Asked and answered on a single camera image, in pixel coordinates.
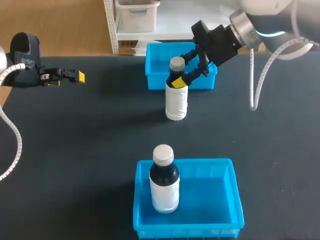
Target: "wooden floor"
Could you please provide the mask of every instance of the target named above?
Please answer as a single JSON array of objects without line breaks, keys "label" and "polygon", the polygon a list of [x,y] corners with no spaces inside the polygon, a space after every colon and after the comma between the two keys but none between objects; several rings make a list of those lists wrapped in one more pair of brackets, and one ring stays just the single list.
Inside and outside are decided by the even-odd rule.
[{"label": "wooden floor", "polygon": [[[19,32],[36,35],[42,56],[112,55],[103,0],[1,0],[0,46]],[[0,87],[0,104],[10,92]]]}]

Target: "white bottle cap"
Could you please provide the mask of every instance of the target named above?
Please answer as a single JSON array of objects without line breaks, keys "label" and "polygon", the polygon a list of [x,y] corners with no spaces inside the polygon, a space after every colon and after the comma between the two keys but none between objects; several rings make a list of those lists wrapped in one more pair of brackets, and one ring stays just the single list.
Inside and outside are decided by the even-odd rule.
[{"label": "white bottle cap", "polygon": [[153,160],[158,166],[168,166],[174,161],[174,151],[169,145],[159,145],[153,150]]},{"label": "white bottle cap", "polygon": [[185,70],[186,62],[183,57],[175,56],[170,60],[170,69],[175,72]]}]

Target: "white bottle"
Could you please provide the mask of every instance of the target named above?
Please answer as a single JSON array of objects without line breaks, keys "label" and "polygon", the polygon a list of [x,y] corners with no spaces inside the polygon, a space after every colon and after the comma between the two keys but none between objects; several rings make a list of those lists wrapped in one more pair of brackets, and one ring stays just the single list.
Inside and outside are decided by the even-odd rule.
[{"label": "white bottle", "polygon": [[152,205],[161,214],[169,214],[179,205],[179,170],[174,164],[174,151],[165,144],[153,150],[149,171]]},{"label": "white bottle", "polygon": [[176,56],[170,60],[170,76],[165,83],[165,115],[168,119],[179,121],[186,117],[188,108],[188,86],[173,88],[171,81],[181,77],[185,71],[185,60]]}]

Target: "black table surface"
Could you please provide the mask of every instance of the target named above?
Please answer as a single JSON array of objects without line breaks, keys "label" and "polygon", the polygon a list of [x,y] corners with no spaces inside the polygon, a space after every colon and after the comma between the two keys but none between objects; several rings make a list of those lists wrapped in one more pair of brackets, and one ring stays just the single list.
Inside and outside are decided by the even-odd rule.
[{"label": "black table surface", "polygon": [[[257,55],[256,79],[268,55]],[[1,240],[137,239],[136,165],[155,146],[176,158],[230,158],[245,226],[241,240],[320,239],[320,54],[276,60],[249,110],[249,56],[218,69],[215,89],[190,91],[181,121],[148,91],[143,57],[49,57],[86,84],[14,89],[4,111],[23,139],[0,182]],[[16,154],[0,120],[0,171]]]}]

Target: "blue plastic bin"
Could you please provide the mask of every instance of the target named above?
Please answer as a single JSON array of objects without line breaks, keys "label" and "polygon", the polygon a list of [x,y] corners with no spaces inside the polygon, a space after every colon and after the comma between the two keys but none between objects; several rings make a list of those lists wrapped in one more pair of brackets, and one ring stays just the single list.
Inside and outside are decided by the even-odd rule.
[{"label": "blue plastic bin", "polygon": [[158,213],[151,200],[152,160],[137,164],[133,228],[140,239],[237,237],[244,227],[235,170],[230,159],[175,159],[180,172],[179,206]]},{"label": "blue plastic bin", "polygon": [[[188,53],[195,49],[196,45],[193,42],[164,42],[164,43],[150,43],[146,48],[145,59],[145,75],[148,79],[149,90],[164,90],[166,89],[166,80],[170,73],[170,60],[173,57]],[[199,57],[192,59],[185,67],[185,72],[190,73],[197,68],[199,64]],[[192,82],[189,89],[213,89],[215,86],[215,79],[218,73],[216,65],[209,65],[209,74],[207,77],[201,75]]]}]

